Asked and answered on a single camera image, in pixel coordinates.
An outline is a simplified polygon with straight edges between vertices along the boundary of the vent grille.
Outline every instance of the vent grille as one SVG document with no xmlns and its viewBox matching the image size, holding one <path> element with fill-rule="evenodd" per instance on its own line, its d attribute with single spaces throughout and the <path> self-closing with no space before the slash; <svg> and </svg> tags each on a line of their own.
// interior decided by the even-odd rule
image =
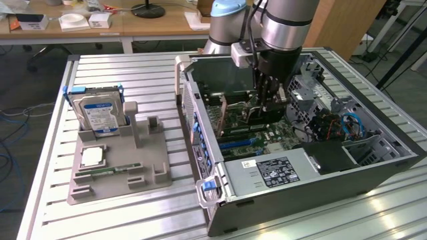
<svg viewBox="0 0 427 240">
<path fill-rule="evenodd" d="M 185 120 L 188 123 L 188 128 L 190 128 L 193 126 L 193 121 L 194 121 L 194 107 L 193 107 L 193 101 L 192 101 L 192 96 L 190 96 L 190 92 L 188 90 L 188 85 L 184 84 L 184 89 L 182 89 L 182 112 L 185 114 Z"/>
</svg>

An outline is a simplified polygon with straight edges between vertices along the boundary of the desk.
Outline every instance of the desk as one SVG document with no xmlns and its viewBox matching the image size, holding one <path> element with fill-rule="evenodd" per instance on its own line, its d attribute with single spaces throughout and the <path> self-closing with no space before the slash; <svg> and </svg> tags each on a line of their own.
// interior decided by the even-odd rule
<svg viewBox="0 0 427 240">
<path fill-rule="evenodd" d="M 427 149 L 427 131 L 386 99 L 332 51 L 317 51 L 360 93 L 412 140 Z M 142 120 L 158 116 L 164 125 L 172 185 L 153 191 L 67 205 L 70 167 L 78 121 L 58 91 L 45 142 L 18 229 L 18 240 L 206 240 L 174 102 L 174 57 L 196 52 L 160 52 L 79 56 L 66 62 L 61 87 L 101 87 L 121 82 L 124 100 L 136 101 Z M 322 73 L 324 84 L 348 96 Z M 214 240 L 358 240 L 427 239 L 427 159 L 390 177 L 369 193 L 322 205 Z"/>
<path fill-rule="evenodd" d="M 101 3 L 116 8 L 130 8 L 142 0 L 101 0 Z M 185 0 L 162 0 L 161 3 L 178 3 L 190 8 L 194 6 Z M 46 14 L 49 18 L 61 16 L 62 10 L 70 6 L 47 6 L 43 0 L 31 0 L 29 6 L 38 14 Z M 208 39 L 208 31 L 192 31 L 184 17 L 184 12 L 190 9 L 178 5 L 162 6 L 165 15 L 156 19 L 144 19 L 132 15 L 129 11 L 112 15 L 110 28 L 92 28 L 86 30 L 62 32 L 57 20 L 47 23 L 46 30 L 9 31 L 9 22 L 15 18 L 10 16 L 0 21 L 0 45 L 35 45 L 35 44 L 75 44 L 121 42 L 122 52 L 132 53 L 132 41 L 152 40 L 186 40 Z"/>
</svg>

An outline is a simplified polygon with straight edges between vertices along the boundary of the blue pcie slot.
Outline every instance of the blue pcie slot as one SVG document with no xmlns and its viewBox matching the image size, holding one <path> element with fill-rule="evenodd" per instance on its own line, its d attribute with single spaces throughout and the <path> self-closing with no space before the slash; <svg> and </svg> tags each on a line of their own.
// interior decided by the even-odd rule
<svg viewBox="0 0 427 240">
<path fill-rule="evenodd" d="M 256 138 L 244 140 L 244 141 L 236 141 L 236 142 L 230 142 L 230 143 L 222 143 L 218 145 L 218 149 L 230 149 L 230 148 L 237 148 L 237 147 L 242 147 L 242 146 L 250 146 L 254 142 Z"/>
</svg>

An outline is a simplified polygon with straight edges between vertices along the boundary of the motherboard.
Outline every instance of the motherboard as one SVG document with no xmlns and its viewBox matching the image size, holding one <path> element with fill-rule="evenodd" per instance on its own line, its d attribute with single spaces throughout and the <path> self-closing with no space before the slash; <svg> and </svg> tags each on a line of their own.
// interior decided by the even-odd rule
<svg viewBox="0 0 427 240">
<path fill-rule="evenodd" d="M 221 125 L 221 106 L 205 106 L 225 161 L 281 152 L 300 144 L 294 129 L 284 118 L 269 124 L 248 125 L 242 120 L 242 108 L 245 108 L 242 103 L 228 108 Z"/>
</svg>

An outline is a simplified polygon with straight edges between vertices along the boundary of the hard drive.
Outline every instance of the hard drive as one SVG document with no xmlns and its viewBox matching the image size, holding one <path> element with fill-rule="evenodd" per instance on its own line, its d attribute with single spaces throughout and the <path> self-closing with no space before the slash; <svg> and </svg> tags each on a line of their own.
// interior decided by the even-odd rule
<svg viewBox="0 0 427 240">
<path fill-rule="evenodd" d="M 118 127 L 128 124 L 122 112 L 122 87 L 71 87 L 63 89 L 63 96 L 71 106 L 79 123 L 79 130 L 92 130 L 96 137 L 118 134 Z"/>
</svg>

